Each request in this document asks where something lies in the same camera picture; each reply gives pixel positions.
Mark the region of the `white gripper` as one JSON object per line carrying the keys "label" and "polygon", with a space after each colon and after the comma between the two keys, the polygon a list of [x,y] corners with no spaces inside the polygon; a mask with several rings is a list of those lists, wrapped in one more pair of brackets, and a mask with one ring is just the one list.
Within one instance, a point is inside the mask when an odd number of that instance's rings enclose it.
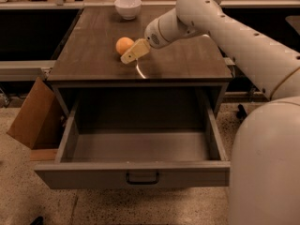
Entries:
{"label": "white gripper", "polygon": [[155,49],[170,44],[168,38],[169,26],[161,17],[151,21],[145,28],[144,37],[137,39],[133,45],[121,56],[121,62],[129,64],[150,52],[150,46]]}

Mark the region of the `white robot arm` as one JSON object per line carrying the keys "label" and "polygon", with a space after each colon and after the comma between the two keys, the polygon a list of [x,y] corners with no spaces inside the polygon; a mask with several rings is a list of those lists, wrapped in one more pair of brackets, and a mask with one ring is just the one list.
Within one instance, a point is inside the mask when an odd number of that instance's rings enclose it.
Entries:
{"label": "white robot arm", "polygon": [[207,35],[268,101],[251,112],[232,148],[230,225],[300,225],[298,52],[225,15],[214,0],[177,0],[121,57],[128,64],[179,38]]}

